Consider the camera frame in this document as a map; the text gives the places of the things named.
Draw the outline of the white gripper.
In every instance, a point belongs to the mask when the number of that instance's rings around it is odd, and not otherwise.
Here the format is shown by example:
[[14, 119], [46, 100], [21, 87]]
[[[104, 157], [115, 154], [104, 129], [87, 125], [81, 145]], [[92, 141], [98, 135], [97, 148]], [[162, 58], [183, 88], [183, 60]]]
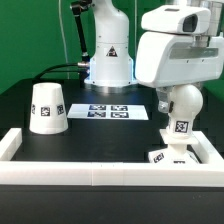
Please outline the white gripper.
[[157, 88], [158, 110], [172, 112], [173, 85], [220, 77], [224, 37], [220, 34], [221, 4], [163, 5], [142, 16], [135, 76]]

